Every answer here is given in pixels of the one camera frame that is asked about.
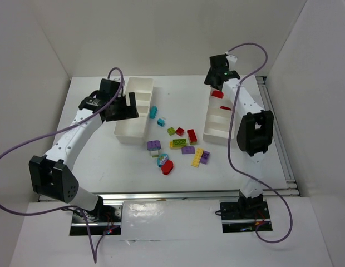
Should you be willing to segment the red studded lego brick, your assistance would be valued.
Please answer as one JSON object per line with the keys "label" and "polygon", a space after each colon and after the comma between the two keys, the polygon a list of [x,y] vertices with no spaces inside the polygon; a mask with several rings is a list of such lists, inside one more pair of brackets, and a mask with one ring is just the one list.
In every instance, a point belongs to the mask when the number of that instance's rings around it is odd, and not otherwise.
{"label": "red studded lego brick", "polygon": [[228,107],[228,106],[220,106],[219,108],[222,109],[222,110],[229,110],[229,111],[231,111],[231,108]]}

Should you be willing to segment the small lime green lego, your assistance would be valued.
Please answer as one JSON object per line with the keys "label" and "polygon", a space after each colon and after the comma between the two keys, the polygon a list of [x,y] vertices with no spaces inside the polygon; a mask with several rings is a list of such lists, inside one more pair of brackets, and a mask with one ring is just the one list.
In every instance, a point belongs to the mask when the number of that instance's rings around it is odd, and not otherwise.
{"label": "small lime green lego", "polygon": [[175,134],[175,129],[173,127],[170,127],[167,129],[167,132],[170,136],[174,135]]}

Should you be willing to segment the small red square lego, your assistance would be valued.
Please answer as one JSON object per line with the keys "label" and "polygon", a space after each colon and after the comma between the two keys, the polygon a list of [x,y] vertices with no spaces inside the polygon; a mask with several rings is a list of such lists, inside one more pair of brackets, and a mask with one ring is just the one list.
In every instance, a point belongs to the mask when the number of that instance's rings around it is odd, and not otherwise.
{"label": "small red square lego", "polygon": [[182,136],[184,134],[184,129],[181,128],[181,127],[178,127],[175,131],[175,133],[178,135],[178,136]]}

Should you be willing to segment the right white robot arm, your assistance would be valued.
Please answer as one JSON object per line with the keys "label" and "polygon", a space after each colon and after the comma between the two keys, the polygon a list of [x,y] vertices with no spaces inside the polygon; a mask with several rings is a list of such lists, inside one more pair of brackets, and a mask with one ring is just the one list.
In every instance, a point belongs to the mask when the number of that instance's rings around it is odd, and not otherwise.
{"label": "right white robot arm", "polygon": [[243,218],[251,218],[261,211],[264,196],[262,161],[273,140],[274,115],[258,105],[242,86],[239,74],[232,70],[237,58],[227,53],[211,56],[204,84],[218,90],[233,104],[231,119],[241,117],[236,143],[247,162],[242,173],[248,179],[239,190],[236,211]]}

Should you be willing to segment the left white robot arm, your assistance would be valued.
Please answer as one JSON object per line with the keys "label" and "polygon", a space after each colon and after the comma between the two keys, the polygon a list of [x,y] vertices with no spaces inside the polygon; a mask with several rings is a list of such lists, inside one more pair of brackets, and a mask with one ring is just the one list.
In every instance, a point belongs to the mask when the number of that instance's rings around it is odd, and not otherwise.
{"label": "left white robot arm", "polygon": [[91,136],[104,122],[139,116],[134,93],[124,94],[124,81],[103,78],[100,88],[85,97],[59,140],[43,156],[33,156],[29,173],[35,193],[77,206],[93,221],[107,221],[115,209],[102,197],[83,189],[72,173],[74,164]]}

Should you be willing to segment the red oval lego piece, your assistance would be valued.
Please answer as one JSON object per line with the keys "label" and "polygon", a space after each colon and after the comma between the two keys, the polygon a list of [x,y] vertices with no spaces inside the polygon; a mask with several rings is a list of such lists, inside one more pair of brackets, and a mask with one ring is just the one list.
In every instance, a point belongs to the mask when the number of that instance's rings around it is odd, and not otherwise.
{"label": "red oval lego piece", "polygon": [[171,160],[167,160],[167,162],[165,162],[162,165],[161,171],[164,175],[168,175],[169,173],[171,173],[173,168],[174,168],[174,163]]}

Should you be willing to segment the small cyan lego brick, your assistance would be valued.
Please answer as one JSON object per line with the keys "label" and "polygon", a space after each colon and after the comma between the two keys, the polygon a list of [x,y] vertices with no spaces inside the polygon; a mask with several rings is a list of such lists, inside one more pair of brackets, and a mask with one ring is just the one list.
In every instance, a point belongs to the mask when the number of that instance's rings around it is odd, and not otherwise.
{"label": "small cyan lego brick", "polygon": [[157,120],[157,124],[159,125],[159,126],[161,126],[161,127],[164,127],[165,126],[165,120],[163,120],[163,119],[158,119]]}

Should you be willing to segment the long cyan lego brick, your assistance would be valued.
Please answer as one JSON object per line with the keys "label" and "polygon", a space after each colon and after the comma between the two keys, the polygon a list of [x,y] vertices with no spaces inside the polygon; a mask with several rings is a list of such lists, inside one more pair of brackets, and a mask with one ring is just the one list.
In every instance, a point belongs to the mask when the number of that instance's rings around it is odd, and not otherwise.
{"label": "long cyan lego brick", "polygon": [[149,112],[149,118],[150,119],[154,119],[157,115],[157,107],[155,105],[153,105],[150,109],[150,112]]}

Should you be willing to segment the cyan patterned lego piece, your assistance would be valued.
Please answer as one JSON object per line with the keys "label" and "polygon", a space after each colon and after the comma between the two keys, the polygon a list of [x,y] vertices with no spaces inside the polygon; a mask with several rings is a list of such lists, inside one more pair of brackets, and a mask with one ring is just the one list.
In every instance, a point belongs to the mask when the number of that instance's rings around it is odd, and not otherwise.
{"label": "cyan patterned lego piece", "polygon": [[156,159],[158,167],[162,167],[168,160],[169,160],[168,154],[166,153],[160,154]]}

